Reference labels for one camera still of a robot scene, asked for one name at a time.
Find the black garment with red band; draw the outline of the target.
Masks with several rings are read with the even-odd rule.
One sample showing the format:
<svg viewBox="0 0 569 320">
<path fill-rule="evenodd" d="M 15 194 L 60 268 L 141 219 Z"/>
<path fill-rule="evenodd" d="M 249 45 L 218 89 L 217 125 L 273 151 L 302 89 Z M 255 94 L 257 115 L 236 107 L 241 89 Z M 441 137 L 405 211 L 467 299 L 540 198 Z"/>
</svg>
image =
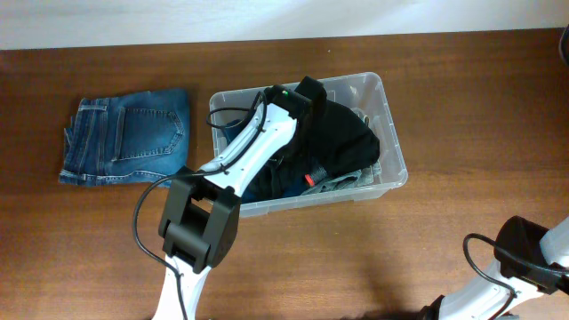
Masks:
<svg viewBox="0 0 569 320">
<path fill-rule="evenodd" d="M 305 142 L 311 161 L 305 180 L 311 187 L 372 166 L 381 156 L 381 142 L 370 127 L 350 108 L 330 100 L 315 116 Z"/>
</svg>

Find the light wash jeans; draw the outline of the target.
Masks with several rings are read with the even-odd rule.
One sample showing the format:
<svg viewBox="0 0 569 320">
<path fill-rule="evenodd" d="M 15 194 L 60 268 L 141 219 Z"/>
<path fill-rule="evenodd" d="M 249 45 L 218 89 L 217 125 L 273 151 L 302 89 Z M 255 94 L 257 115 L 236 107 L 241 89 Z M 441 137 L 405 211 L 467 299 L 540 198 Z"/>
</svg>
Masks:
<svg viewBox="0 0 569 320">
<path fill-rule="evenodd" d="M 365 121 L 364 114 L 356 111 L 354 112 L 363 121 Z M 314 187 L 311 187 L 305 180 L 305 175 L 308 173 L 309 169 L 299 169 L 299 171 L 294 174 L 293 178 L 293 187 L 295 188 L 294 194 L 311 195 L 311 194 L 317 194 L 329 191 L 338 191 L 348 188 L 357 188 L 365 186 L 373 181 L 372 167 L 375 164 L 377 164 L 377 162 L 374 163 L 372 166 L 366 167 L 362 170 L 358 170 L 352 173 L 348 173 L 346 175 L 340 176 L 339 178 L 325 179 L 324 181 L 317 183 Z"/>
</svg>

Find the blue denim jeans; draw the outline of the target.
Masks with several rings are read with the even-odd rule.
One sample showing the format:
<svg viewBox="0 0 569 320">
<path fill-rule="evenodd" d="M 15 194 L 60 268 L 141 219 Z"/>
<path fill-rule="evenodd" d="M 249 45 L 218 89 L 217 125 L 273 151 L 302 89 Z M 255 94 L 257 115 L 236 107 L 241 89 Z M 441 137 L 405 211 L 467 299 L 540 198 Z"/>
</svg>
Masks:
<svg viewBox="0 0 569 320">
<path fill-rule="evenodd" d="M 185 90 L 82 99 L 64 130 L 62 184 L 154 182 L 186 165 L 190 108 Z"/>
</svg>

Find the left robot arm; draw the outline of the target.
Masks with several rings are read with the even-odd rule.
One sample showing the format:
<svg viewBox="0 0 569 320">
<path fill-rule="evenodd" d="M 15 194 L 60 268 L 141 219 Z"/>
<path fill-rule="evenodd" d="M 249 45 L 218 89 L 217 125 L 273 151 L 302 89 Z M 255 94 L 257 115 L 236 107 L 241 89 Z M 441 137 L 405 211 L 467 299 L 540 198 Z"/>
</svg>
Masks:
<svg viewBox="0 0 569 320">
<path fill-rule="evenodd" d="M 220 154 L 196 172 L 182 168 L 172 177 L 158 227 L 166 272 L 156 319 L 195 318 L 205 279 L 236 239 L 242 194 L 325 105 L 323 84 L 310 77 L 294 90 L 268 87 L 257 93 L 245 128 Z"/>
</svg>

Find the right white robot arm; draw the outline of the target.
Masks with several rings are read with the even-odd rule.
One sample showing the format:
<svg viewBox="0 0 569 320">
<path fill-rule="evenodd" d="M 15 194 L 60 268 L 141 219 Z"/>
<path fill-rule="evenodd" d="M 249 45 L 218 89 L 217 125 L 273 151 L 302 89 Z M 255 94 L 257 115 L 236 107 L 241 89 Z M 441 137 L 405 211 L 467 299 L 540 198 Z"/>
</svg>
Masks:
<svg viewBox="0 0 569 320">
<path fill-rule="evenodd" d="M 493 260 L 485 270 L 469 253 L 473 239 L 493 248 Z M 568 292 L 568 220 L 545 228 L 514 216 L 495 239 L 478 233 L 466 235 L 462 250 L 477 276 L 459 291 L 441 295 L 423 307 L 419 319 L 506 319 L 512 308 L 528 300 Z"/>
</svg>

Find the clear plastic storage bin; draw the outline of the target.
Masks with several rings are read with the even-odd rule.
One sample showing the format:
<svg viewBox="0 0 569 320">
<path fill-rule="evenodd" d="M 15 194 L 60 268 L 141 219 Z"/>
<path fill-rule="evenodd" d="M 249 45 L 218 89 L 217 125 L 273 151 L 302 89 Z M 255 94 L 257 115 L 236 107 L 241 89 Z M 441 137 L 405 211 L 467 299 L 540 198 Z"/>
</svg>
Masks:
<svg viewBox="0 0 569 320">
<path fill-rule="evenodd" d="M 243 194 L 243 216 L 252 217 L 269 212 L 348 200 L 374 199 L 406 183 L 408 172 L 381 78 L 374 73 L 367 72 L 317 81 L 325 88 L 326 101 L 340 103 L 364 114 L 365 123 L 379 138 L 381 156 L 377 164 L 372 167 L 373 181 L 357 188 L 295 195 L 293 178 L 299 169 L 292 167 L 278 169 L 275 156 L 272 156 Z M 282 86 L 294 90 L 299 83 Z"/>
</svg>

